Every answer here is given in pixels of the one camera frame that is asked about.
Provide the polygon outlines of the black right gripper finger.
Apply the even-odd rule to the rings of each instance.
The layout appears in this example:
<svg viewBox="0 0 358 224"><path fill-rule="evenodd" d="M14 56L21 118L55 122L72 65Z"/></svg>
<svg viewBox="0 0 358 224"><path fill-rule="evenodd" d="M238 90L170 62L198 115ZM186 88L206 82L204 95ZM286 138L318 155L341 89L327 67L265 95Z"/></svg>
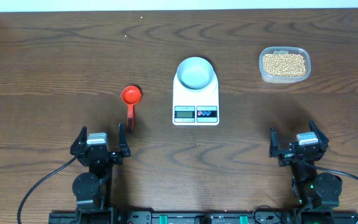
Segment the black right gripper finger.
<svg viewBox="0 0 358 224"><path fill-rule="evenodd" d="M321 144L327 144L329 142L329 139L323 134L323 132L317 127L317 125L314 123L314 121L311 119L309 120L309 128L311 132L314 132L318 142Z"/></svg>
<svg viewBox="0 0 358 224"><path fill-rule="evenodd" d="M274 128L270 127L270 147L269 152L275 152L278 150L277 134Z"/></svg>

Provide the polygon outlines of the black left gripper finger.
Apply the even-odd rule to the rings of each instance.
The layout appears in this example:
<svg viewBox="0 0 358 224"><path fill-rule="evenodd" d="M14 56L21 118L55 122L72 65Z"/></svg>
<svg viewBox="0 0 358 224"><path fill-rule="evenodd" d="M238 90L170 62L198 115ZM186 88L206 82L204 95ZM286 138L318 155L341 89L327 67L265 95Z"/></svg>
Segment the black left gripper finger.
<svg viewBox="0 0 358 224"><path fill-rule="evenodd" d="M119 148L121 152L129 152L124 125L122 123L119 123Z"/></svg>
<svg viewBox="0 0 358 224"><path fill-rule="evenodd" d="M82 145L86 143L87 140L87 127L83 126L79 135L74 140L73 144L71 145L72 150L80 150Z"/></svg>

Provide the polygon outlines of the red plastic measuring scoop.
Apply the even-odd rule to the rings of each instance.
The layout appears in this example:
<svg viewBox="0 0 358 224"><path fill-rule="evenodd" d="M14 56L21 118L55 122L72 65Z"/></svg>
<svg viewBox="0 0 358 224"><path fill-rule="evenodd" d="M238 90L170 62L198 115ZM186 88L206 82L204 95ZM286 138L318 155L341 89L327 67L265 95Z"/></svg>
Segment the red plastic measuring scoop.
<svg viewBox="0 0 358 224"><path fill-rule="evenodd" d="M127 128L134 129L134 106L142 98L142 93L137 86L130 85L125 87L121 92L121 99L127 105Z"/></svg>

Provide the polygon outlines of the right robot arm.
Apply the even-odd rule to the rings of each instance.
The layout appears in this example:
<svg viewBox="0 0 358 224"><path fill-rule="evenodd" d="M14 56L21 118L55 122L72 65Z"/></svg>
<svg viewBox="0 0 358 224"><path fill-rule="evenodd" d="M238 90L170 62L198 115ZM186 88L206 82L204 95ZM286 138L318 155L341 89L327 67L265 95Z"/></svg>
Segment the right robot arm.
<svg viewBox="0 0 358 224"><path fill-rule="evenodd" d="M296 135L289 148L280 149L277 133L270 128L269 156L276 157L280 167L290 166L292 191L300 208L284 212L282 223L335 224L333 209L339 206L342 179L332 173L318 173L315 162L327 151L329 139L309 121L310 132Z"/></svg>

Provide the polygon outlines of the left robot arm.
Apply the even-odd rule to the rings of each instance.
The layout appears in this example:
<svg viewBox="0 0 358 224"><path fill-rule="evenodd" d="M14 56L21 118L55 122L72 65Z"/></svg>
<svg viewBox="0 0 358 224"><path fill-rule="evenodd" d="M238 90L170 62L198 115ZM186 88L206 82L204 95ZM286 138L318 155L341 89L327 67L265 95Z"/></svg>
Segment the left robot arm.
<svg viewBox="0 0 358 224"><path fill-rule="evenodd" d="M119 124L118 146L118 151L110 152L107 134L88 134L85 126L71 145L70 154L88 168L72 185L77 223L127 223L125 211L110 203L112 168L131 156L123 124Z"/></svg>

